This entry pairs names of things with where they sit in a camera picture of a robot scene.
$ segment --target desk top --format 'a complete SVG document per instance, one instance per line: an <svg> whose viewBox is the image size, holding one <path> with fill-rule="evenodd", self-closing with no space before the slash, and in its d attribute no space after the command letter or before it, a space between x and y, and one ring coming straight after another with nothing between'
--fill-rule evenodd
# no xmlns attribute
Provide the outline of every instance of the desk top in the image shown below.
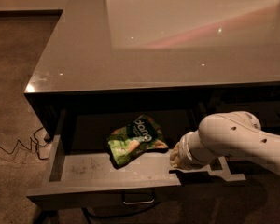
<svg viewBox="0 0 280 224"><path fill-rule="evenodd" d="M25 93L280 82L280 0L69 0Z"/></svg>

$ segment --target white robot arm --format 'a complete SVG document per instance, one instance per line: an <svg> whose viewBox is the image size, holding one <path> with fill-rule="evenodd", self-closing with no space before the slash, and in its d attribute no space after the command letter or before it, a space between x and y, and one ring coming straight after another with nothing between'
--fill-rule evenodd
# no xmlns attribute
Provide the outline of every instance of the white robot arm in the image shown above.
<svg viewBox="0 0 280 224"><path fill-rule="evenodd" d="M176 168L197 169L221 156L252 161L280 175L280 135L263 132L248 112L214 114L181 138L170 159Z"/></svg>

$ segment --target power cord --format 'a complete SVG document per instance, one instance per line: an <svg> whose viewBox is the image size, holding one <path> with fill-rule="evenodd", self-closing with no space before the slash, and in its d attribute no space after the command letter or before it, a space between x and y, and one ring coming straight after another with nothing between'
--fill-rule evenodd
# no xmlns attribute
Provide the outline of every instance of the power cord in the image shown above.
<svg viewBox="0 0 280 224"><path fill-rule="evenodd" d="M42 157L40 156L39 149L48 146L49 143L50 143L50 141L47 142L45 145L40 145L39 140L36 138L37 133L40 132L40 131L43 130L43 129L44 129L44 127L41 127L41 128L37 129L37 130L34 132L33 138L30 137L30 144L28 145L28 147L27 147L26 145L24 145L24 144L21 142L20 139L18 139L16 145L15 145L14 148L11 150L11 152L8 152L8 151L7 151L6 149L4 149L1 145L0 145L0 149L3 150L4 152L6 152L6 154L12 155L12 154L15 152L17 146L20 146L19 148L24 147L26 150L30 151L31 153L36 153L36 154L37 154L37 157L38 157L40 160L46 161L48 158L42 158Z"/></svg>
<svg viewBox="0 0 280 224"><path fill-rule="evenodd" d="M86 218L87 222L89 224L91 224L90 218L93 218L93 219L110 219L110 218L131 217L131 216L134 216L134 215L138 215L138 214L144 213L144 212L152 209L153 207L157 206L158 204L160 204L160 202L156 202L156 203L150 205L149 207L147 207L145 209L141 209L141 210L136 211L136 212L132 212L132 213L128 213L128 214L111 215L111 216L96 216L96 215L91 214L88 211L88 209L85 208L85 207L83 207L81 209L82 209L82 212L83 212L84 217Z"/></svg>

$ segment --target open drawer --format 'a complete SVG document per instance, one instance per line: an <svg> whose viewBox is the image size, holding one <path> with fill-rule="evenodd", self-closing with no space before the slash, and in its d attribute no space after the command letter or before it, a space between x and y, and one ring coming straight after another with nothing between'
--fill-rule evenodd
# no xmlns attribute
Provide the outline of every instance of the open drawer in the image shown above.
<svg viewBox="0 0 280 224"><path fill-rule="evenodd" d="M170 148L194 123L191 111L186 110L145 114L160 124ZM212 176L220 176L225 181L245 180L243 175L230 173L224 158L192 172L174 170L169 162L171 150L145 153L116 169L107 153L106 138L139 115L81 115L63 111L41 187L29 189L27 197L43 210L147 204L185 198L188 189L205 188L205 183L212 183Z"/></svg>

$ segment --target chip bag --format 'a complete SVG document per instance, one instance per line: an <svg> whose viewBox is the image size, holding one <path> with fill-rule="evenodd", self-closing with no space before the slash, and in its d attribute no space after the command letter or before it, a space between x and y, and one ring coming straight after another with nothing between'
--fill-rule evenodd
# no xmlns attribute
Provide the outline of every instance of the chip bag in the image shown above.
<svg viewBox="0 0 280 224"><path fill-rule="evenodd" d="M162 140L160 126L151 117L141 115L133 123L112 132L108 144L113 161L122 167L147 150L167 151L168 146Z"/></svg>

